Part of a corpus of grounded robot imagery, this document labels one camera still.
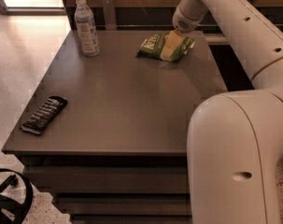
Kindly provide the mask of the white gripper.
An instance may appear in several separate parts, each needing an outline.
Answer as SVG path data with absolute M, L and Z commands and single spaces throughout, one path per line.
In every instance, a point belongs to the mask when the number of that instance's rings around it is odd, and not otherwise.
M 191 33 L 204 18 L 208 9 L 201 0 L 181 0 L 173 15 L 172 23 L 175 29 L 165 37 L 161 58 L 164 61 L 177 61 L 179 47 L 184 37 L 181 35 Z

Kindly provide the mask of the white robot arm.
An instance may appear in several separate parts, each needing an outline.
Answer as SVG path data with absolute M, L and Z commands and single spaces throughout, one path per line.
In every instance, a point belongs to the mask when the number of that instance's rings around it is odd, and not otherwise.
M 202 102 L 187 136 L 193 224 L 280 224 L 283 33 L 247 0 L 181 0 L 173 25 L 188 34 L 211 13 L 253 88 Z

